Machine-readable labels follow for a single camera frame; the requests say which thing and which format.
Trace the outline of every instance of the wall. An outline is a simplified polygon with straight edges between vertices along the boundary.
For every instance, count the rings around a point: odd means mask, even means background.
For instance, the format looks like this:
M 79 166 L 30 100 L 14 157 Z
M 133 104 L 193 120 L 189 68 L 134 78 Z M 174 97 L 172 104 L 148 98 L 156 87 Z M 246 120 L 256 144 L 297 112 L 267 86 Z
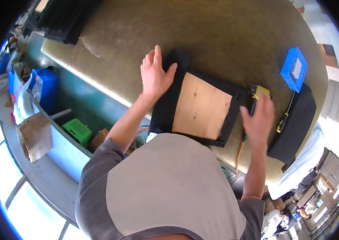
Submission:
M 304 1 L 304 13 L 302 16 L 317 43 L 333 46 L 339 65 L 339 31 L 330 17 L 315 0 Z

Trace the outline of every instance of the black fabric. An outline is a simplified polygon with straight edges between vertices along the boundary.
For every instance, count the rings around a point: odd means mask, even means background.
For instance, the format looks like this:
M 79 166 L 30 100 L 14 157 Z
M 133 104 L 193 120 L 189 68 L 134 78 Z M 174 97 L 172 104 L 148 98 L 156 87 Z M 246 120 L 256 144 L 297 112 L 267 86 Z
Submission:
M 24 31 L 44 31 L 44 37 L 75 45 L 85 23 L 101 0 L 49 0 L 41 13 L 33 12 Z
M 232 128 L 234 127 L 237 115 L 239 114 L 239 106 L 242 103 L 243 98 L 245 97 L 246 90 L 237 84 L 192 69 L 189 66 L 190 60 L 191 56 L 188 51 L 174 49 L 164 61 L 164 71 L 167 71 L 173 63 L 177 63 L 177 70 L 175 73 L 173 84 L 153 107 L 151 123 L 149 125 L 149 132 L 172 133 L 172 125 L 175 116 L 177 100 L 180 95 L 184 76 L 186 72 L 188 72 L 220 89 L 221 91 L 231 95 L 232 100 L 228 114 L 221 128 L 220 135 L 216 140 L 195 137 L 180 132 L 177 133 L 190 137 L 203 145 L 224 147 L 229 138 L 229 135 L 232 132 Z
M 290 164 L 311 126 L 316 112 L 316 103 L 311 89 L 303 84 L 300 93 L 295 93 L 285 127 L 268 146 L 268 156 Z

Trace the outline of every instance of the hand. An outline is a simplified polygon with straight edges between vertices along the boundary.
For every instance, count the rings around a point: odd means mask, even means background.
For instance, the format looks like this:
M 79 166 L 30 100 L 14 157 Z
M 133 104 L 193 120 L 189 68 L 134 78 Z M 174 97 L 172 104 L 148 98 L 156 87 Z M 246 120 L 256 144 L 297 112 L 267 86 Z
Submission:
M 274 121 L 274 105 L 271 99 L 260 93 L 253 116 L 249 116 L 248 109 L 240 106 L 243 126 L 251 146 L 265 149 L 268 145 L 268 136 Z
M 167 73 L 161 66 L 161 50 L 158 45 L 150 51 L 140 65 L 143 79 L 143 95 L 152 101 L 157 101 L 171 86 L 175 76 L 177 63 L 172 64 Z

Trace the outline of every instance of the white cloth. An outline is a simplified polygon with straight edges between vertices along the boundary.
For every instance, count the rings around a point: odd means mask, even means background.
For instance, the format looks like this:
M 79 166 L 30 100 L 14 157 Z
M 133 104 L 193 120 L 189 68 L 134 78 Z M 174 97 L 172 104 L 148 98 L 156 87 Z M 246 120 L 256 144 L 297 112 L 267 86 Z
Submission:
M 267 213 L 263 219 L 263 228 L 261 230 L 261 239 L 272 237 L 277 231 L 277 226 L 281 223 L 282 217 L 280 211 L 275 209 Z
M 272 199 L 278 199 L 297 185 L 309 174 L 320 161 L 324 153 L 324 138 L 322 131 L 315 128 L 300 154 L 281 178 L 268 186 Z

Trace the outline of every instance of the blue crate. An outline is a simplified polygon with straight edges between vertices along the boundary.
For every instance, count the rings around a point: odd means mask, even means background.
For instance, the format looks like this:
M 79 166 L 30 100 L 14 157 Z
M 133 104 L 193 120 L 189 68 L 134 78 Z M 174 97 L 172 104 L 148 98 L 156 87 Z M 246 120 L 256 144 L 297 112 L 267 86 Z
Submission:
M 9 72 L 8 72 L 8 92 L 11 94 L 14 92 L 14 79 L 15 79 L 15 72 L 13 65 L 9 65 Z
M 9 54 L 8 53 L 2 53 L 2 56 L 0 58 L 0 74 L 6 73 L 6 68 L 9 62 Z
M 45 68 L 33 69 L 30 76 L 30 89 L 33 88 L 36 82 L 36 76 L 38 76 L 42 85 L 42 90 L 40 92 L 40 106 L 44 109 L 44 111 L 46 111 L 46 113 L 52 115 L 55 111 L 55 100 L 59 85 L 59 77 L 52 71 Z
M 299 75 L 299 79 L 295 79 L 291 74 L 291 69 L 293 65 L 293 61 L 295 58 L 298 58 L 301 62 L 301 71 Z M 307 62 L 304 59 L 300 49 L 298 47 L 291 48 L 288 50 L 287 57 L 285 58 L 284 65 L 280 71 L 280 74 L 288 84 L 289 88 L 300 92 L 302 83 L 304 82 L 305 73 L 307 71 Z

